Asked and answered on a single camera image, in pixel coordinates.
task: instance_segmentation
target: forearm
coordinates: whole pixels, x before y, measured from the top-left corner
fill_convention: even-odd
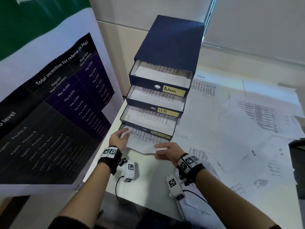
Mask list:
[[[86,183],[59,213],[59,216],[77,219],[92,228],[101,207],[109,177],[109,166],[102,162],[98,163]]]
[[[195,183],[226,228],[267,229],[275,225],[267,215],[226,187],[206,169],[197,174]]]

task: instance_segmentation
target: poster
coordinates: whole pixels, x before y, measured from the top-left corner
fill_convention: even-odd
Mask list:
[[[1,29],[0,195],[75,189],[123,103],[92,8],[88,0],[2,4],[35,20]]]

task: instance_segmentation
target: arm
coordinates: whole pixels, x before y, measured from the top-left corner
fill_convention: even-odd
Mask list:
[[[129,133],[125,134],[123,138],[120,137],[122,133],[126,131],[128,131],[127,128],[112,134],[109,140],[109,146],[116,146],[122,151],[127,145]],[[59,216],[76,219],[89,228],[93,228],[102,204],[109,177],[109,166],[103,162],[98,163],[86,183],[63,208],[59,213]]]
[[[184,151],[177,143],[155,146],[164,147],[167,149],[156,151],[155,157],[169,160],[177,167]],[[225,186],[206,169],[197,174],[195,184],[226,228],[267,229],[275,225],[267,215]]]

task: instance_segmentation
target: wrist strap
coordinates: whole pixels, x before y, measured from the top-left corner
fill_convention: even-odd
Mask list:
[[[111,146],[104,149],[100,159],[98,160],[98,163],[103,162],[108,165],[111,174],[115,175],[116,169],[121,162],[121,158],[122,153],[120,152],[119,148],[116,146]]]
[[[184,153],[177,165],[181,180],[187,179],[189,183],[194,183],[200,170],[205,169],[199,158],[195,155]]]

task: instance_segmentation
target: drawer label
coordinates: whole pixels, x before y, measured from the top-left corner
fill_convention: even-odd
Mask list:
[[[173,94],[173,95],[181,96],[181,97],[183,97],[184,94],[185,94],[184,90],[181,90],[181,89],[178,89],[178,88],[172,88],[172,87],[169,87],[169,86],[166,86],[166,85],[163,86],[163,91],[167,92],[167,93],[170,93],[170,94]]]
[[[173,116],[173,117],[178,117],[179,116],[179,112],[174,112],[174,111],[167,110],[167,109],[164,109],[164,108],[158,108],[158,112],[166,114],[166,115],[170,115],[170,116]]]
[[[170,139],[170,136],[168,135],[165,135],[165,134],[162,134],[162,133],[159,133],[159,132],[155,132],[155,131],[151,131],[152,134],[155,134],[157,136],[162,136],[164,138],[167,138],[167,139]]]

